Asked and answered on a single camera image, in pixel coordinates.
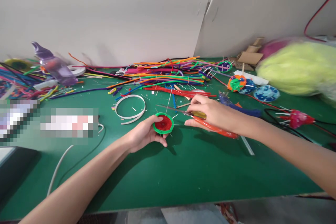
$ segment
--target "green table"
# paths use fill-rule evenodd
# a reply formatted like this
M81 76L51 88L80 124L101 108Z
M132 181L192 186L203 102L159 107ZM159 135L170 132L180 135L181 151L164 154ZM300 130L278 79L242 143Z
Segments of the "green table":
M227 77L218 74L216 77L228 82ZM119 81L108 78L85 79L84 88L82 84L77 85L76 88L77 91L100 88L117 82ZM219 90L227 91L226 87L215 79L208 84L205 90L212 94L218 94ZM159 108L155 104L166 105L168 93L158 92L157 95L156 93L153 95L151 91L136 90L134 94L144 96L146 111L136 123L123 126L120 125L123 121L111 109L116 102L105 90L76 94L42 103L41 108L97 107L100 115L99 122L105 126L100 136L89 138L87 144L76 145L69 151L58 171L54 189L138 122L155 114L156 111L165 112L164 108ZM238 93L230 93L229 97L233 103L239 102L244 108L268 107ZM177 105L187 102L184 97L176 96ZM272 104L298 109L317 119L335 122L336 110L316 97L297 97L281 93L281 97ZM142 108L142 101L130 98L129 101L125 100L120 104L119 112L123 115L131 115L138 113ZM176 115L175 111L170 110L168 114ZM264 145L248 139L255 153L255 156L250 156L241 139L228 139L216 133L186 127L183 125L186 119L188 117L183 114L174 118L175 124L180 126L175 126L172 136L167 137L167 148L155 142L137 153L130 154L99 190L90 203L87 213L321 191L303 172ZM39 137L38 128L39 120L33 118L16 139L7 143L11 146L36 149L41 155L1 209L0 221L23 218L46 197L54 169L64 151L72 144L72 140L67 138L42 139ZM329 142L335 141L330 135L313 125L304 125L299 128L299 131L325 147L328 147Z

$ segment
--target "left hand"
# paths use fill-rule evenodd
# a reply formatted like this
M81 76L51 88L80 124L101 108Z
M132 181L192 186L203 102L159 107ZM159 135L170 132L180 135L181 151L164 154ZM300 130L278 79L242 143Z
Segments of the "left hand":
M164 147L167 147L166 137L168 134L160 136L155 132L152 126L153 123L160 122L162 120L162 117L152 115L128 132L125 135L125 138L129 143L129 152L137 152L150 142L160 142Z

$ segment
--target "bottle cap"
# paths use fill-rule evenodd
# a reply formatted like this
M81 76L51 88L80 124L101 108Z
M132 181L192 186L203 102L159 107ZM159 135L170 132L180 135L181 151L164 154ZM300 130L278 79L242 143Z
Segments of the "bottle cap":
M32 41L31 44L34 46L35 49L35 55L39 57L40 59L47 59L54 57L53 53L49 51L48 49L40 46L37 42Z

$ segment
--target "purple bottle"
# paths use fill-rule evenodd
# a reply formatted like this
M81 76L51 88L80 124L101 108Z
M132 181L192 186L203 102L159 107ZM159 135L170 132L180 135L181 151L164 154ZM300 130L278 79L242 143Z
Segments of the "purple bottle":
M37 42L32 41L35 55L40 59L40 64L58 80L63 86L72 86L78 81L72 74L66 63L53 55L51 51L43 48Z

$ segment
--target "blue plastic disc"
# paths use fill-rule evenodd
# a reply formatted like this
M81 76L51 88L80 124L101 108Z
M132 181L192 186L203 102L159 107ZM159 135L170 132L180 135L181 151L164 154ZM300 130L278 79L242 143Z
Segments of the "blue plastic disc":
M280 97L280 92L270 85L258 87L254 92L254 97L262 102L272 102Z
M252 79L246 79L246 84L245 86L238 90L239 93L247 95L249 93L251 93L253 90L257 89L257 85L253 82Z

